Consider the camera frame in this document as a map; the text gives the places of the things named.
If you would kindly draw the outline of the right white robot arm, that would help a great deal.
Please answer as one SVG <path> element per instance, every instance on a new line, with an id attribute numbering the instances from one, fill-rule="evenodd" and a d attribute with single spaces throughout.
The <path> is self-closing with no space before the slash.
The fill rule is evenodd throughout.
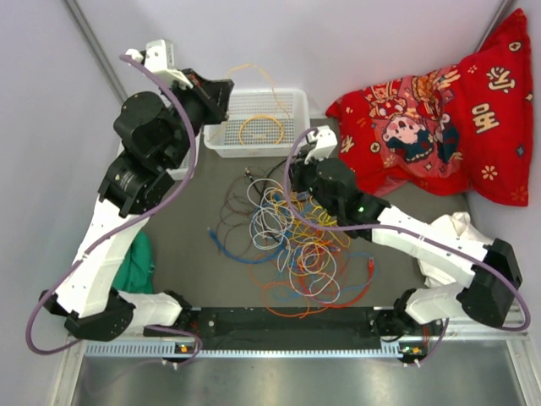
<path id="1" fill-rule="evenodd" d="M 300 157 L 287 169 L 295 192 L 307 192 L 351 238 L 401 251 L 443 271 L 451 281 L 436 288 L 412 288 L 395 303 L 388 321 L 412 335 L 437 319 L 465 315 L 496 329 L 505 319 L 522 284 L 512 246 L 451 236 L 419 221 L 387 200 L 361 191 L 354 173 L 337 158 Z"/>

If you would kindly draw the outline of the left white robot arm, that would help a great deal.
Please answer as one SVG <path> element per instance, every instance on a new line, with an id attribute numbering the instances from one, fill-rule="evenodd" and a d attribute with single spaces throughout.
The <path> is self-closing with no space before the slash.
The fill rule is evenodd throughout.
<path id="1" fill-rule="evenodd" d="M 165 327 L 183 335 L 191 327 L 191 306 L 173 291 L 131 294 L 113 286 L 128 249 L 150 217 L 186 187 L 170 172 L 184 161 L 195 166 L 196 136 L 228 119 L 234 83 L 207 80 L 192 69 L 159 72 L 137 58 L 133 66 L 154 82 L 158 93 L 128 97 L 113 123 L 123 151 L 113 160 L 97 192 L 90 227 L 68 276 L 41 294 L 47 311 L 64 317 L 75 338 L 112 341 L 126 332 Z"/>

